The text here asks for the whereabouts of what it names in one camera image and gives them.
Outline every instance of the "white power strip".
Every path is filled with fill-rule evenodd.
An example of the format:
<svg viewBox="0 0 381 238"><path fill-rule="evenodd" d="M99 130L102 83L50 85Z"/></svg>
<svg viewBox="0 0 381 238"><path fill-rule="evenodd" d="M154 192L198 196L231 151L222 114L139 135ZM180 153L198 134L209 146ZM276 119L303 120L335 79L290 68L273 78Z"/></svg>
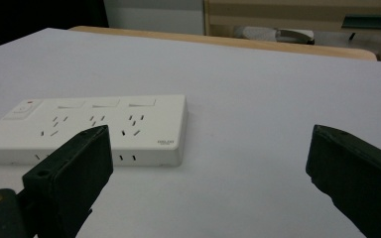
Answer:
<svg viewBox="0 0 381 238"><path fill-rule="evenodd" d="M183 95L24 100L0 120L0 165L35 165L108 125L114 166L179 166L187 117Z"/></svg>

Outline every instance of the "white wall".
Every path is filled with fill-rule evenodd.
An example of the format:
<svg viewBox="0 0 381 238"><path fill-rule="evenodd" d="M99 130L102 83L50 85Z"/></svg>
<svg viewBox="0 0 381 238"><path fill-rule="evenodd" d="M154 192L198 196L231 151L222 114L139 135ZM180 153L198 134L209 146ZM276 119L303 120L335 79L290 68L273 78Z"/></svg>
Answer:
<svg viewBox="0 0 381 238"><path fill-rule="evenodd" d="M111 28L203 35L203 0L104 0Z"/></svg>

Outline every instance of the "white tabletop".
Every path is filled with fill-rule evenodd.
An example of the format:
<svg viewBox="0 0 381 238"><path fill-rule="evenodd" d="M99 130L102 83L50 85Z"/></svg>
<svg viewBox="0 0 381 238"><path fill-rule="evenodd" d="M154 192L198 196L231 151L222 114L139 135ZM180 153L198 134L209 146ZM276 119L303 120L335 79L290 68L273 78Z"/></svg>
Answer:
<svg viewBox="0 0 381 238"><path fill-rule="evenodd" d="M146 94L187 96L184 162L115 168L78 237L363 237L305 165L314 124L381 149L381 62L54 29L0 47L0 118ZM0 167L0 188L28 169Z"/></svg>

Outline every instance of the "floor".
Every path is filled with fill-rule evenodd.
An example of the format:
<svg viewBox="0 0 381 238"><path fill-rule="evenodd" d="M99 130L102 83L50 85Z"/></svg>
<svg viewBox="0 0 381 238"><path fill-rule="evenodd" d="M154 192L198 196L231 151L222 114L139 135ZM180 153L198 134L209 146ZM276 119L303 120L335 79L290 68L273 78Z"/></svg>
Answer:
<svg viewBox="0 0 381 238"><path fill-rule="evenodd" d="M272 29L258 28L263 36L256 36L256 39L263 41L275 41ZM237 38L243 38L243 27L236 28L234 34ZM381 49L381 34L355 34L350 40L351 33L314 32L315 45L340 48L363 49L377 54Z"/></svg>
<svg viewBox="0 0 381 238"><path fill-rule="evenodd" d="M381 34L355 34L350 41L350 33L314 32L318 46L363 49L377 54L381 48Z"/></svg>

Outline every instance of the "outlet socket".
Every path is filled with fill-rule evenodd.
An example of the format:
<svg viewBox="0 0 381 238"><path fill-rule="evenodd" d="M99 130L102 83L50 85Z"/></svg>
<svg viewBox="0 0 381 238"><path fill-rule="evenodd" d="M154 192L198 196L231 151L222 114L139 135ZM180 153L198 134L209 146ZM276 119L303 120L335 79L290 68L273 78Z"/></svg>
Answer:
<svg viewBox="0 0 381 238"><path fill-rule="evenodd" d="M184 95L22 101L0 120L0 165L35 165L85 129L108 125L114 166L178 166Z"/></svg>

